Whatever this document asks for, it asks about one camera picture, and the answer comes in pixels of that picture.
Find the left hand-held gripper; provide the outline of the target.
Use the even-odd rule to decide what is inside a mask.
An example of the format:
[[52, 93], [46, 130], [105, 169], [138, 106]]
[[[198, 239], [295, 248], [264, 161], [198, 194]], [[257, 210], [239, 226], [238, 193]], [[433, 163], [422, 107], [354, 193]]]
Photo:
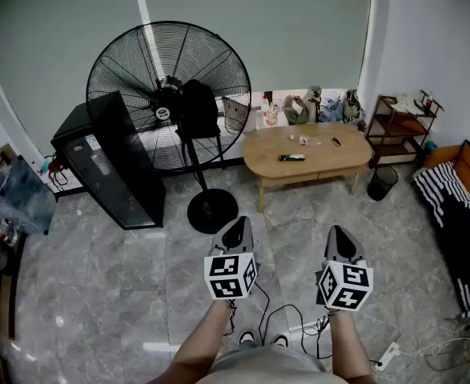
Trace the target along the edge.
[[222, 227], [213, 237], [212, 248], [203, 259], [203, 276], [211, 297], [214, 300], [247, 298], [258, 276], [256, 257], [252, 252], [225, 250], [253, 250], [249, 217], [240, 216]]

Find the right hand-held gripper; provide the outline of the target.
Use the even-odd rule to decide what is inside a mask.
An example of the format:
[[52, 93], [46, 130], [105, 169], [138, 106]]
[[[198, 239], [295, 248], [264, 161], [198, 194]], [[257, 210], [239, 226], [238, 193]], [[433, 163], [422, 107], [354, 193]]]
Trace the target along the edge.
[[[326, 259], [361, 259], [364, 247], [347, 229], [334, 225], [328, 232]], [[358, 311], [374, 287], [374, 270], [346, 262], [327, 261], [317, 282], [317, 303], [331, 310]]]

